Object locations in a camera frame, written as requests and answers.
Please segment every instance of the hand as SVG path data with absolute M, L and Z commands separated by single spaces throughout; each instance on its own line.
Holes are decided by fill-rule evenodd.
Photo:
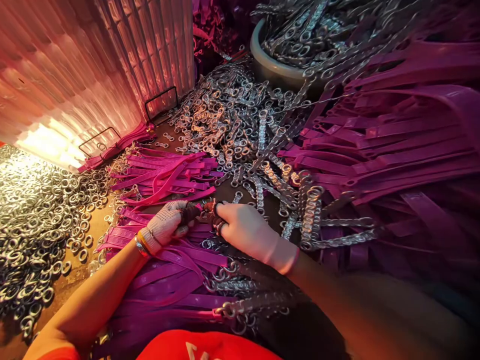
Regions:
M 281 238 L 254 207 L 245 204 L 218 204 L 216 213 L 227 223 L 221 236 L 234 247 L 286 274 L 299 256 L 299 248 Z
M 139 236 L 144 239 L 143 243 L 151 255 L 158 253 L 172 239 L 178 239 L 187 234 L 189 226 L 193 226 L 194 221 L 190 221 L 188 225 L 179 226 L 182 222 L 179 209 L 191 206 L 195 206 L 195 204 L 187 200 L 167 202 L 146 227 L 138 232 Z

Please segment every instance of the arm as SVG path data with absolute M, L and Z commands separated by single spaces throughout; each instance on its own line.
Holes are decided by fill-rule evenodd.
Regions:
M 186 200 L 172 201 L 140 230 L 150 254 L 158 253 L 172 238 L 186 234 L 179 209 L 189 206 Z M 140 269 L 147 262 L 131 240 L 105 266 L 89 277 L 50 319 L 28 348 L 24 360 L 36 360 L 46 353 L 70 347 L 86 357 L 100 330 L 119 306 L 122 298 Z
M 304 253 L 288 278 L 328 316 L 360 359 L 445 359 L 395 312 L 364 301 Z
M 443 359 L 439 346 L 386 308 L 373 306 L 271 229 L 260 214 L 243 204 L 219 204 L 227 224 L 221 235 L 251 257 L 270 265 L 307 294 L 329 317 L 361 359 Z
M 88 354 L 97 334 L 110 319 L 132 279 L 147 262 L 130 241 L 105 266 L 89 277 L 57 311 L 28 348 L 24 360 L 35 360 L 65 347 Z

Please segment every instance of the light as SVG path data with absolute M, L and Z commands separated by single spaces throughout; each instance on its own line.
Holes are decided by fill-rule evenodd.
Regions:
M 70 138 L 65 136 L 68 134 L 59 134 L 55 130 L 59 128 L 58 125 L 59 122 L 53 118 L 48 120 L 49 127 L 36 124 L 14 145 L 61 168 L 76 171 L 82 166 L 85 154 L 71 142 L 77 143 L 80 139 L 71 133 Z

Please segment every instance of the purple plastic strap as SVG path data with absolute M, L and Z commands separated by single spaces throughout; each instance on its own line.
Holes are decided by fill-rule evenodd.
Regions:
M 378 119 L 371 117 L 348 117 L 344 123 L 346 129 L 368 129 L 378 124 Z
M 118 142 L 116 142 L 113 146 L 109 147 L 105 150 L 100 156 L 95 156 L 89 158 L 84 165 L 78 168 L 80 173 L 83 173 L 86 170 L 95 169 L 96 167 L 103 164 L 104 160 L 109 159 L 116 154 L 120 153 L 123 149 L 129 146 L 132 141 L 140 140 L 144 138 L 149 138 L 150 135 L 146 132 L 150 127 L 146 127 L 144 122 L 140 122 L 138 126 L 128 135 L 122 137 Z
M 338 150 L 339 152 L 341 152 L 341 150 L 346 150 L 347 152 L 351 152 L 352 150 L 355 150 L 355 148 L 352 146 L 347 146 L 345 143 L 343 144 L 335 143 L 332 140 L 335 140 L 335 139 L 332 139 L 330 137 L 327 139 L 322 137 L 308 139 L 303 142 L 302 149 L 303 150 L 335 149 L 335 150 Z
M 134 213 L 133 211 L 127 210 L 124 207 L 120 209 L 120 215 L 137 222 L 139 225 L 147 225 L 149 223 L 148 219 L 145 219 L 140 215 Z
M 363 137 L 364 137 L 364 135 L 359 133 L 359 132 L 349 130 L 349 129 L 346 129 L 346 128 L 342 128 L 338 125 L 334 125 L 329 130 L 327 130 L 326 133 L 328 135 L 331 135 L 331 136 L 335 137 L 335 138 L 338 138 L 340 140 L 343 140 L 347 143 L 352 143 L 352 144 L 355 144 L 359 139 L 363 139 Z
M 353 176 L 355 174 L 354 170 L 350 166 L 341 165 L 331 161 L 315 159 L 313 157 L 307 156 L 298 156 L 295 159 L 294 165 L 296 169 L 304 167 L 314 168 L 343 176 Z
M 198 275 L 199 279 L 203 279 L 202 270 L 200 270 L 197 264 L 183 251 L 180 251 L 178 249 L 170 249 L 170 247 L 167 246 L 163 251 L 160 251 L 158 254 L 156 254 L 155 257 L 159 260 L 178 264 L 185 269 L 192 270 Z
M 156 262 L 153 265 L 155 267 L 137 275 L 137 277 L 133 279 L 130 286 L 128 287 L 129 291 L 134 291 L 145 285 L 154 283 L 160 279 L 167 278 L 169 276 L 188 271 L 185 269 L 185 267 L 175 263 L 160 264 Z
M 184 298 L 175 303 L 175 307 L 189 307 L 199 309 L 217 309 L 221 308 L 225 302 L 234 302 L 235 297 L 205 295 L 205 294 L 188 294 Z M 116 317 L 123 317 L 133 314 L 142 314 L 157 311 L 158 307 L 153 304 L 145 303 L 139 306 L 137 303 L 122 303 L 115 311 Z
M 471 149 L 466 137 L 447 140 L 438 144 L 424 146 L 418 149 L 406 150 L 394 154 L 378 156 L 375 160 L 353 165 L 357 174 L 375 172 L 387 167 L 437 158 L 443 155 L 459 153 Z
M 97 252 L 102 251 L 103 249 L 118 249 L 121 250 L 127 245 L 129 242 L 126 241 L 124 238 L 115 237 L 111 235 L 105 236 L 105 242 L 102 243 L 100 246 L 96 248 Z
M 213 227 L 210 224 L 197 223 L 191 229 L 191 233 L 206 233 L 211 232 Z
M 117 238 L 123 238 L 123 239 L 128 239 L 131 240 L 137 235 L 136 231 L 131 231 L 127 230 L 125 228 L 120 228 L 120 227 L 112 227 L 108 230 L 108 234 L 115 236 Z
M 451 140 L 459 138 L 464 134 L 462 128 L 458 126 L 449 126 L 440 129 L 435 129 L 425 133 L 415 134 L 415 136 L 399 141 L 394 144 L 389 144 L 376 149 L 368 149 L 362 151 L 362 154 L 367 157 L 375 157 L 385 153 L 393 153 L 413 148 L 419 148 L 421 146 L 437 144 L 445 140 Z
M 172 164 L 171 160 L 156 161 L 156 160 L 148 160 L 143 158 L 138 158 L 138 159 L 141 159 L 141 160 L 128 159 L 127 164 L 137 168 L 152 169 L 152 170 Z M 187 169 L 190 169 L 190 170 L 193 170 L 193 169 L 201 170 L 201 169 L 205 169 L 206 165 L 203 162 L 190 162 L 186 167 Z
M 413 89 L 388 89 L 382 92 L 394 94 L 408 94 L 433 98 L 452 109 L 461 120 L 465 134 L 470 138 L 472 145 L 480 154 L 480 93 L 459 85 L 432 85 Z
M 376 199 L 371 204 L 379 207 L 383 207 L 389 210 L 395 210 L 399 213 L 415 215 L 415 212 L 412 210 L 410 206 L 405 204 L 404 201 L 397 199 L 395 197 L 382 197 L 382 198 Z
M 358 188 L 361 183 L 366 184 L 369 182 L 372 184 L 375 182 L 378 184 L 379 182 L 384 183 L 387 179 L 390 181 L 399 181 L 402 179 L 413 180 L 414 177 L 423 175 L 442 174 L 448 171 L 468 168 L 472 169 L 472 172 L 475 172 L 473 169 L 475 165 L 480 165 L 479 157 L 474 151 L 466 151 L 370 172 L 365 175 L 353 177 L 345 182 L 344 185 Z
M 216 191 L 215 187 L 212 186 L 212 187 L 210 187 L 209 189 L 207 189 L 207 190 L 205 190 L 205 191 L 199 191 L 199 192 L 197 192 L 197 193 L 194 194 L 194 195 L 184 197 L 183 200 L 194 201 L 194 200 L 198 200 L 198 199 L 203 199 L 203 198 L 209 197 L 209 196 L 212 195 L 215 191 Z M 149 205 L 151 205 L 151 206 L 153 206 L 153 205 L 162 205 L 162 204 L 166 204 L 166 203 L 168 203 L 168 202 L 169 202 L 169 200 L 166 200 L 166 201 L 157 201 L 157 202 L 151 203 L 151 204 L 149 204 Z
M 123 199 L 123 200 L 129 205 L 141 207 L 145 205 L 151 205 L 156 201 L 158 201 L 159 199 L 166 197 L 167 195 L 170 194 L 169 189 L 177 179 L 177 176 L 185 169 L 186 164 L 187 164 L 186 162 L 182 162 L 181 164 L 179 164 L 178 167 L 175 170 L 173 170 L 168 180 L 163 183 L 161 188 L 158 188 L 157 181 L 160 177 L 164 175 L 158 174 L 153 180 L 153 194 L 151 196 L 139 201 L 130 200 L 130 199 Z
M 357 164 L 360 160 L 350 157 L 341 153 L 329 152 L 329 151 L 312 151 L 312 150 L 300 150 L 294 152 L 295 157 L 306 156 L 309 158 L 315 158 L 320 160 L 326 160 L 341 165 L 352 165 Z
M 427 83 L 431 81 L 458 81 L 480 77 L 480 56 L 469 51 L 473 44 L 430 42 L 425 49 L 436 47 L 431 57 L 409 58 L 389 71 L 373 74 L 365 79 L 352 81 L 345 90 L 363 87 L 363 90 L 399 87 L 406 84 Z
M 323 184 L 332 184 L 332 185 L 343 184 L 348 179 L 346 176 L 322 174 L 322 173 L 313 173 L 311 176 L 314 182 L 323 183 Z
M 369 268 L 369 244 L 357 244 L 350 247 L 349 270 L 367 270 Z
M 372 138 L 382 138 L 392 135 L 422 132 L 426 130 L 448 127 L 454 124 L 455 119 L 452 119 L 448 116 L 433 116 L 431 118 L 416 118 L 412 120 L 392 122 L 368 128 L 366 130 L 365 139 L 368 140 Z
M 132 180 L 129 181 L 123 181 L 120 182 L 116 185 L 113 185 L 111 187 L 112 191 L 118 190 L 118 189 L 125 189 L 125 188 L 131 188 L 133 185 L 141 183 L 142 181 L 152 179 L 155 177 L 160 178 L 160 176 L 166 176 L 169 172 L 172 172 L 174 169 L 176 169 L 180 164 L 183 162 L 189 162 L 193 161 L 195 159 L 201 158 L 205 155 L 204 152 L 198 152 L 195 154 L 190 154 L 188 156 L 184 156 L 180 158 L 179 160 L 176 160 L 174 163 L 167 165 L 163 168 L 160 168 L 158 170 L 150 171 L 146 174 L 140 175 Z
M 139 150 L 144 156 L 148 155 L 153 155 L 156 158 L 169 158 L 169 159 L 175 159 L 175 158 L 183 158 L 183 155 L 174 153 L 174 152 L 167 152 L 163 150 L 155 150 L 151 149 L 149 147 L 142 147 L 140 146 Z
M 131 326 L 136 327 L 135 324 L 142 324 L 142 322 L 153 323 L 157 325 L 165 319 L 178 318 L 178 319 L 199 319 L 203 321 L 213 321 L 221 320 L 221 316 L 215 316 L 212 311 L 197 311 L 197 310 L 186 310 L 186 309 L 166 309 L 166 310 L 157 310 L 148 312 L 141 315 L 133 314 L 128 317 L 116 317 L 113 318 L 109 325 L 114 330 L 124 330 L 128 331 Z
M 162 186 L 165 184 L 166 180 L 157 180 L 157 185 Z M 153 180 L 147 180 L 141 183 L 144 186 L 153 186 Z M 199 189 L 199 190 L 207 190 L 209 188 L 208 183 L 202 182 L 193 182 L 193 181 L 185 181 L 185 180 L 175 180 L 172 186 L 179 187 L 179 188 L 187 188 L 187 189 Z
M 427 230 L 425 224 L 418 218 L 392 222 L 385 227 L 399 238 L 405 238 Z
M 216 265 L 218 267 L 226 267 L 228 264 L 228 258 L 223 255 L 216 255 L 196 249 L 194 247 L 186 247 L 180 245 L 172 245 L 170 246 L 170 248 L 183 251 L 192 259 L 199 260 L 207 264 Z
M 470 175 L 480 173 L 480 167 L 475 168 L 467 168 L 467 169 L 460 169 L 460 170 L 453 170 L 449 171 L 447 174 L 439 174 L 437 176 L 432 176 L 431 174 L 427 174 L 425 176 L 417 176 L 411 180 L 403 180 L 402 182 L 394 182 L 393 185 L 389 185 L 388 183 L 383 183 L 382 190 L 371 190 L 366 195 L 362 195 L 361 198 L 354 200 L 354 205 L 365 204 L 373 199 L 377 199 L 379 197 L 398 192 L 400 190 L 405 190 L 412 188 L 414 186 L 420 186 L 424 184 L 431 184 L 437 181 L 445 181 L 450 179 L 455 179 L 461 176 Z
M 175 304 L 178 300 L 191 294 L 202 283 L 203 280 L 197 274 L 187 270 L 128 292 L 122 303 L 151 304 L 164 307 Z
M 410 205 L 436 238 L 436 245 L 447 254 L 473 256 L 474 249 L 460 227 L 440 206 L 422 192 L 404 192 L 401 198 Z

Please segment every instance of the wrist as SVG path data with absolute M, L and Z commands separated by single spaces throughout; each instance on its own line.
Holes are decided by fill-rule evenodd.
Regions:
M 147 227 L 138 232 L 137 238 L 151 256 L 155 256 L 162 249 L 162 245 L 154 238 Z
M 147 250 L 147 246 L 141 240 L 141 236 L 139 234 L 135 235 L 135 237 L 133 238 L 133 242 L 135 243 L 135 247 L 142 257 L 144 257 L 145 259 L 150 259 L 152 257 L 152 255 Z
M 270 251 L 264 253 L 262 262 L 286 275 L 297 262 L 300 249 L 273 230 L 264 239 L 268 239 Z

